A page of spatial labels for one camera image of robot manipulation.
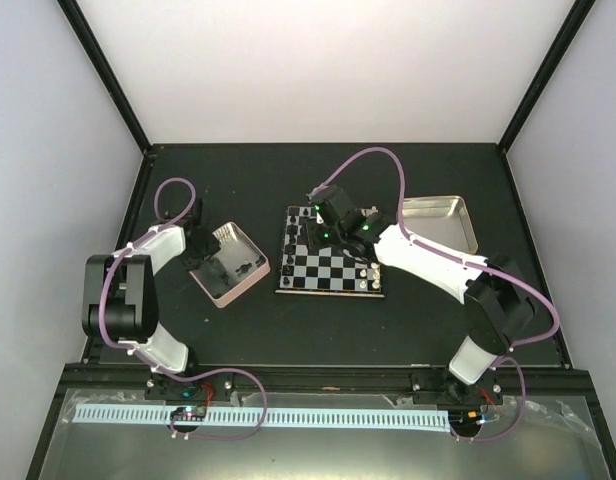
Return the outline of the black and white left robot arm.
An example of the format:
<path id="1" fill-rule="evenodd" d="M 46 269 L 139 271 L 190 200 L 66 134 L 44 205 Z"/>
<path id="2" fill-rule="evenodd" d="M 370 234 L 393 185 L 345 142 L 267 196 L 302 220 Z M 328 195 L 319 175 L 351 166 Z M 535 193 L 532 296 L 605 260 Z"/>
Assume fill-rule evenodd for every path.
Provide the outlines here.
<path id="1" fill-rule="evenodd" d="M 90 338 L 137 356 L 167 374 L 167 386 L 181 399 L 202 388 L 201 372 L 191 367 L 190 348 L 160 323 L 155 277 L 173 260 L 193 272 L 219 252 L 219 241 L 202 223 L 203 201 L 166 216 L 139 239 L 85 264 L 82 329 Z"/>

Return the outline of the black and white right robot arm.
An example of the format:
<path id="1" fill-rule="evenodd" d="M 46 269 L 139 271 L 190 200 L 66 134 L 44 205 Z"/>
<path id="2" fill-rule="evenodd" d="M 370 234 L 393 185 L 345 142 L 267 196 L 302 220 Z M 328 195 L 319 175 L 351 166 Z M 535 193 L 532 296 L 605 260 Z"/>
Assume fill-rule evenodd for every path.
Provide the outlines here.
<path id="1" fill-rule="evenodd" d="M 336 185 L 310 193 L 308 200 L 317 215 L 308 223 L 311 242 L 407 272 L 464 306 L 466 337 L 449 362 L 442 388 L 449 400 L 467 402 L 478 392 L 478 380 L 535 316 L 529 293 L 505 271 L 515 262 L 506 256 L 494 262 L 477 255 L 462 257 L 381 212 L 364 213 Z"/>

